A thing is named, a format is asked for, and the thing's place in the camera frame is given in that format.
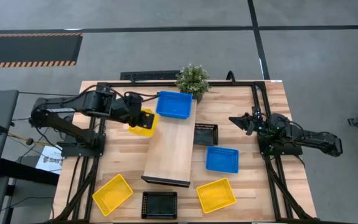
potted plant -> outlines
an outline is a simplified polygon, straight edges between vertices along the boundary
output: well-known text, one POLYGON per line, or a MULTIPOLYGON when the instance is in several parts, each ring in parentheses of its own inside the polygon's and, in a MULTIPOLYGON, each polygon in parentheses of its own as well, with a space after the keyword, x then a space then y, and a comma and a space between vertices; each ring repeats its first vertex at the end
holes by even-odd
POLYGON ((176 86, 181 93, 189 93, 194 96, 199 103, 202 96, 210 89, 207 79, 208 72, 202 68, 202 65, 192 65, 184 67, 180 74, 176 75, 176 86))

gray floor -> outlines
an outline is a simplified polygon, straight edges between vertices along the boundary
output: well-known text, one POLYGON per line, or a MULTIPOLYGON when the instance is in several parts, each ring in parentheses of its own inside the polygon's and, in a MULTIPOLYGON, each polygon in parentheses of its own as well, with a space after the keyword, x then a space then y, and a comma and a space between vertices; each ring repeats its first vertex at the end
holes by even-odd
MULTIPOLYGON (((260 26, 358 25, 356 0, 254 2, 260 26)), ((249 15, 240 0, 0 0, 0 29, 249 26, 249 15)), ((271 79, 284 81, 293 119, 342 139, 338 158, 304 150, 318 217, 358 223, 358 129, 346 121, 358 112, 358 30, 262 31, 261 37, 271 79)), ((120 72, 176 70, 190 62, 202 64, 212 78, 228 70, 238 79, 261 78, 252 31, 102 33, 85 34, 74 67, 0 68, 0 90, 75 94, 82 80, 117 80, 120 72)), ((28 117, 37 97, 20 95, 14 117, 28 117)), ((12 131, 38 138, 26 122, 12 131)), ((58 140, 52 130, 48 135, 58 140)), ((8 159, 27 151, 7 145, 8 159)), ((41 222, 49 214, 49 202, 19 208, 13 223, 41 222), (37 219, 28 220, 28 212, 37 219)))

blue basket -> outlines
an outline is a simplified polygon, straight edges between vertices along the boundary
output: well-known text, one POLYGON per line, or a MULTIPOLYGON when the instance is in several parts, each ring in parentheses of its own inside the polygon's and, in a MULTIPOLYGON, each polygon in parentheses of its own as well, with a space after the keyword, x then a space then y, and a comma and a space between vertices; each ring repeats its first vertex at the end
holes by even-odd
POLYGON ((161 116, 186 119, 191 114, 192 95, 160 91, 156 112, 161 116))
POLYGON ((206 154, 206 169, 238 174, 238 150, 209 146, 206 154))

black tray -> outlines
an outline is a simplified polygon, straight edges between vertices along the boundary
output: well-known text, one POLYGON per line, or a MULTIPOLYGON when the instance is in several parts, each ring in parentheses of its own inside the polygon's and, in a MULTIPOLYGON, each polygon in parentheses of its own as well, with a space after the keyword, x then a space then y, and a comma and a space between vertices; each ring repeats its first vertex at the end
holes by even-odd
POLYGON ((177 192, 143 192, 142 219, 177 219, 177 192))
POLYGON ((195 124, 194 144, 215 146, 218 138, 217 124, 195 124))

yellow basket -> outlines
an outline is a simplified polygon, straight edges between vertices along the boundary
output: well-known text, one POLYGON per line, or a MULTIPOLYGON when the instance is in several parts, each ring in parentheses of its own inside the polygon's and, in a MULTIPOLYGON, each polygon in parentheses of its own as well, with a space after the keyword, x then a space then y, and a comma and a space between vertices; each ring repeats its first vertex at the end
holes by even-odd
POLYGON ((133 190, 122 175, 118 174, 98 189, 93 194, 93 199, 103 215, 107 216, 132 194, 133 190))
POLYGON ((146 129, 146 128, 142 128, 139 126, 136 126, 133 128, 129 127, 128 131, 133 134, 139 134, 139 135, 146 136, 146 137, 152 137, 154 135, 156 125, 158 124, 159 116, 158 116, 158 114, 154 114, 153 111, 150 109, 143 109, 141 111, 144 111, 144 112, 154 115, 153 127, 151 129, 146 129))
POLYGON ((216 211, 237 202, 227 178, 197 187, 204 213, 216 211))

